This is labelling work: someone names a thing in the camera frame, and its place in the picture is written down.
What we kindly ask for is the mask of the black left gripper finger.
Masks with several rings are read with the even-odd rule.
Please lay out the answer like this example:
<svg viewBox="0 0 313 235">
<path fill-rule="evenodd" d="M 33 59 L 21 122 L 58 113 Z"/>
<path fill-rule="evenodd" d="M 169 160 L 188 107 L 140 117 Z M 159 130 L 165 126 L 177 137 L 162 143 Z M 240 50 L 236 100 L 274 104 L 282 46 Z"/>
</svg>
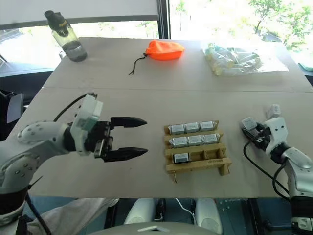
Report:
<svg viewBox="0 0 313 235">
<path fill-rule="evenodd" d="M 111 127 L 135 128 L 146 125 L 147 121 L 137 117 L 111 117 Z"/>
<path fill-rule="evenodd" d="M 148 149 L 138 147 L 125 147 L 118 150 L 110 150 L 102 156 L 104 162 L 126 161 L 139 157 L 148 152 Z"/>
</svg>

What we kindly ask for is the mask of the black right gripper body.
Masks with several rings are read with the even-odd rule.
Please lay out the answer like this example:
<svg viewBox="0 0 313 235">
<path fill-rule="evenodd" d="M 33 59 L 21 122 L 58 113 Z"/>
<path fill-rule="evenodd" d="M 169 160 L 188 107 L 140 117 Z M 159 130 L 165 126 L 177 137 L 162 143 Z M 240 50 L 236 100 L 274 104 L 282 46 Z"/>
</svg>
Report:
<svg viewBox="0 0 313 235">
<path fill-rule="evenodd" d="M 261 129 L 255 128 L 253 130 L 252 142 L 258 149 L 266 150 L 270 142 L 270 134 L 271 134 L 271 131 L 269 127 L 265 127 Z"/>
</svg>

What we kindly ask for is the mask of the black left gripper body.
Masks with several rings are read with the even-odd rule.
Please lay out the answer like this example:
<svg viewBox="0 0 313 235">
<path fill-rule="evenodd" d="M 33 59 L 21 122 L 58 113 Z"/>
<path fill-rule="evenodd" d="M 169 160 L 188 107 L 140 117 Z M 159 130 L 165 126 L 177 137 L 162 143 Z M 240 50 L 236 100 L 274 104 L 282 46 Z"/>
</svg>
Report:
<svg viewBox="0 0 313 235">
<path fill-rule="evenodd" d="M 88 132 L 85 149 L 92 152 L 95 158 L 112 160 L 113 137 L 110 136 L 110 132 L 113 129 L 114 127 L 109 121 L 98 121 Z"/>
</svg>

